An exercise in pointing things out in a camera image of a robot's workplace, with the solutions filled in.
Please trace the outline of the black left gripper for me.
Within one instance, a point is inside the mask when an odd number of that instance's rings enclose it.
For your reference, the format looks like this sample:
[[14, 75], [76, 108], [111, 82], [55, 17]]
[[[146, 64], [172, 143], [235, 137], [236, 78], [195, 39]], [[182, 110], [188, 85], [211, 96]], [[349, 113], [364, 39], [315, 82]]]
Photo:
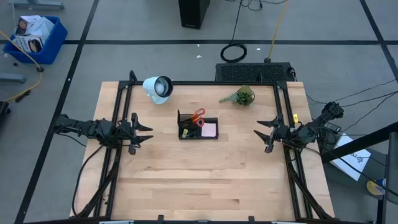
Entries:
[[[153, 138], [153, 136], [136, 136], [136, 129], [135, 129], [135, 124], [137, 121], [137, 114], [132, 113], [131, 115], [131, 122], [128, 122], [126, 119], [123, 119], [120, 121], [120, 127], [124, 130], [124, 133], [127, 137], [127, 139], [130, 141], [129, 145], [129, 153], [131, 155], [136, 154], [136, 149], [139, 148], [139, 144]], [[144, 126], [142, 124], [138, 124], [138, 130], [139, 131], [152, 131], [152, 128], [149, 128], [147, 126]]]

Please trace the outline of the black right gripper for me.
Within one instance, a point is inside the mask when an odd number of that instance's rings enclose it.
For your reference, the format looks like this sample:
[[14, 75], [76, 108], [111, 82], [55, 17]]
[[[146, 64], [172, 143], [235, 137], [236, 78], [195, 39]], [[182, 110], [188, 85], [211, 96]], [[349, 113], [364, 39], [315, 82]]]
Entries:
[[290, 133], [290, 128], [284, 124], [282, 115], [277, 115], [272, 121], [257, 121], [257, 123], [268, 128], [273, 128], [270, 135], [254, 130], [254, 133], [257, 134], [265, 144], [267, 144], [265, 153], [271, 153], [273, 151], [274, 141], [281, 142], [281, 140], [285, 139]]

